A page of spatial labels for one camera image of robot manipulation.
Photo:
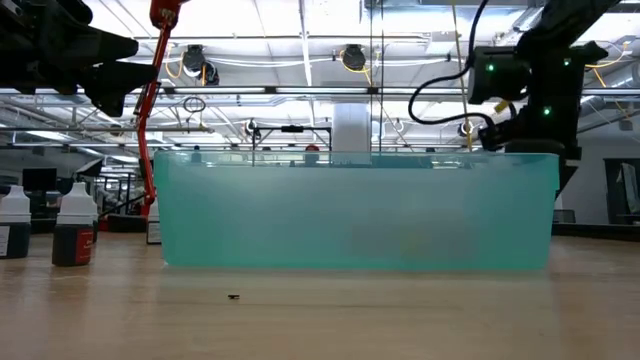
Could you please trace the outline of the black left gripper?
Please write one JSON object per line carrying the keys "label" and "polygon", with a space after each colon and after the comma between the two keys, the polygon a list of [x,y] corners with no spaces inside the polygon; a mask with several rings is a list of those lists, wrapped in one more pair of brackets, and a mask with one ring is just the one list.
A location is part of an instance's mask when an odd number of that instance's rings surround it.
{"label": "black left gripper", "polygon": [[[74,62],[94,65],[137,53],[136,40],[108,32],[87,32],[93,12],[83,1],[7,0],[1,3],[1,86],[33,94],[39,87],[75,90],[60,56],[74,39]],[[110,117],[121,117],[125,97],[149,84],[152,65],[110,62],[86,70],[81,87],[91,103]]]}

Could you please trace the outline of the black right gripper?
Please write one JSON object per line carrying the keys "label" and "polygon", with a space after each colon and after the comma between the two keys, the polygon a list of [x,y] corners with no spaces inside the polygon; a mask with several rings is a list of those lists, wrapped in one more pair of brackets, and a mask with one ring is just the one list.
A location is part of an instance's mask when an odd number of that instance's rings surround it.
{"label": "black right gripper", "polygon": [[[581,112],[579,97],[529,97],[506,127],[504,145],[511,152],[557,152],[567,160],[582,158],[577,141],[577,122]],[[560,196],[578,170],[578,165],[559,161]]]}

